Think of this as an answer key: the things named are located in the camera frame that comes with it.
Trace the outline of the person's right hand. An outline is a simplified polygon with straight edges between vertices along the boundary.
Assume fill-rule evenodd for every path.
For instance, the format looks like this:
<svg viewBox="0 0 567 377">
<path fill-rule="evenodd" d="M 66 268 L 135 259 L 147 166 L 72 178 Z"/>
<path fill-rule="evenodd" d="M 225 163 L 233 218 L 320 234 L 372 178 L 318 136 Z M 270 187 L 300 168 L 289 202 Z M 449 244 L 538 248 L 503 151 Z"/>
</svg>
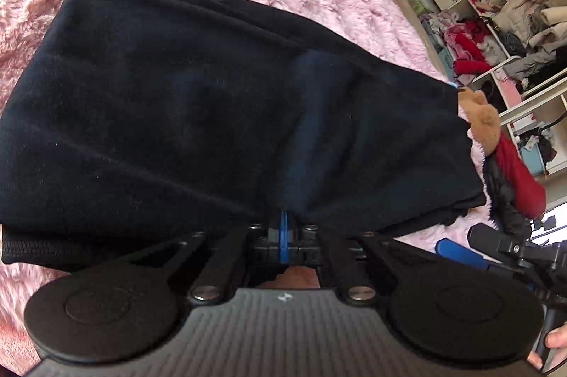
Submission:
<svg viewBox="0 0 567 377">
<path fill-rule="evenodd" d="M 538 370 L 552 371 L 566 360 L 567 354 L 567 324 L 556 328 L 548 333 L 545 339 L 546 346 L 550 349 L 548 361 L 544 362 L 535 352 L 529 353 L 528 362 Z"/>
</svg>

